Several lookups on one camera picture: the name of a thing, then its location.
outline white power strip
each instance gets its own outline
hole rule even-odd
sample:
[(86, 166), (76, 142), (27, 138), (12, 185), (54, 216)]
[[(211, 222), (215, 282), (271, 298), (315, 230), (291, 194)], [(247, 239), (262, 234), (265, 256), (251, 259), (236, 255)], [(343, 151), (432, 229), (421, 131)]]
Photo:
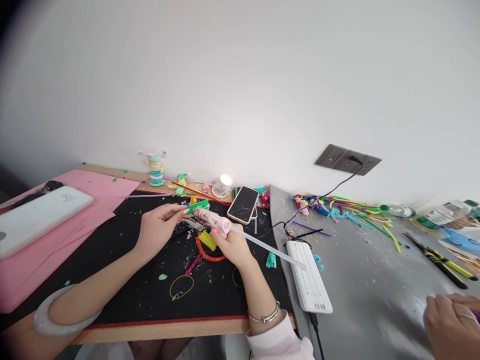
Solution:
[(288, 254), (306, 265), (306, 270), (291, 264), (296, 292), (302, 310), (310, 313), (331, 314), (334, 311), (310, 246), (301, 241), (287, 241)]

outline plastic bottle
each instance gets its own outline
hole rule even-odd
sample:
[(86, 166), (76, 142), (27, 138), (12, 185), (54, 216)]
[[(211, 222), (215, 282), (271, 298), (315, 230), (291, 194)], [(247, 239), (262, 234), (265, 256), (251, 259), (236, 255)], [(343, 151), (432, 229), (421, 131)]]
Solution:
[(380, 209), (400, 218), (413, 218), (417, 215), (417, 212), (414, 209), (402, 205), (380, 205)]
[(420, 216), (415, 219), (413, 223), (420, 229), (427, 231), (461, 219), (472, 210), (472, 206), (455, 199), (442, 206), (438, 206), (436, 209), (423, 216)]
[(471, 206), (470, 212), (458, 220), (454, 220), (445, 224), (445, 227), (449, 229), (460, 230), (465, 227), (476, 228), (479, 226), (478, 221), (475, 219), (480, 215), (479, 203), (473, 200), (465, 200), (464, 203)]

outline black felt mat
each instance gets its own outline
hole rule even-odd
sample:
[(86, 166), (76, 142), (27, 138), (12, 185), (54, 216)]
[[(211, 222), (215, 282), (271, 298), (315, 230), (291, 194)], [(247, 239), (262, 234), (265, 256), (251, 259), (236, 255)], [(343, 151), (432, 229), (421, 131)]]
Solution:
[[(144, 195), (145, 192), (134, 191), (132, 195)], [(80, 247), (15, 311), (2, 314), (2, 328), (6, 328), (26, 315), (35, 311), (40, 303), (51, 293), (62, 288), (66, 281), (71, 284), (80, 283), (89, 276), (114, 262), (130, 251), (138, 238), (142, 214), (167, 203), (188, 201), (187, 197), (140, 197), (126, 199), (115, 211), (116, 217), (101, 225), (80, 245)], [(210, 210), (227, 215), (228, 207), (210, 201)], [(258, 208), (257, 237), (265, 233), (271, 226), (270, 211)], [(182, 223), (177, 225), (172, 239), (187, 229)], [(246, 233), (255, 236), (254, 221), (244, 225)], [(172, 301), (169, 288), (179, 275), (183, 275), (198, 255), (195, 243), (196, 232), (187, 240), (187, 233), (179, 236), (167, 245), (148, 264), (142, 267), (112, 300), (104, 307), (103, 312), (94, 324), (117, 324), (143, 321), (167, 321), (205, 317), (245, 316), (247, 300), (243, 288), (236, 287), (232, 281), (234, 265), (227, 259), (221, 262), (210, 262), (201, 259), (190, 274), (195, 285), (181, 299)], [(276, 248), (270, 232), (262, 238), (264, 242)], [(277, 257), (277, 268), (265, 266), (269, 252), (256, 244), (250, 244), (253, 256), (268, 282), (273, 295), (280, 301), (281, 307), (292, 312), (287, 285)], [(204, 247), (212, 256), (219, 256)], [(166, 280), (158, 279), (166, 274)], [(238, 271), (235, 281), (241, 285)], [(175, 290), (186, 291), (191, 281), (187, 278), (178, 280), (173, 286)]]

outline pink glue gun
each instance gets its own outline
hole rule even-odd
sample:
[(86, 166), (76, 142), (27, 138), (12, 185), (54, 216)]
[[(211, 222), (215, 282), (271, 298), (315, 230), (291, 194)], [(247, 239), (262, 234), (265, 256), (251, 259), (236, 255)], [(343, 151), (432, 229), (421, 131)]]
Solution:
[(210, 225), (212, 229), (217, 230), (222, 238), (227, 238), (232, 223), (226, 217), (222, 217), (217, 213), (204, 208), (198, 208), (193, 213), (199, 220)]

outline pink sleeve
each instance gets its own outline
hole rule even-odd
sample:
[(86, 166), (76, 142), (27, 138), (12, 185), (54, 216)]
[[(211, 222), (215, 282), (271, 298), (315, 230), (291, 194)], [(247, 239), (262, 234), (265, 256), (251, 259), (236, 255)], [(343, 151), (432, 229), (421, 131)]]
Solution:
[(269, 360), (314, 360), (314, 348), (310, 340), (300, 340), (294, 332), (290, 317), (282, 310), (285, 318), (277, 326), (260, 335), (246, 333), (250, 344), (252, 358)]

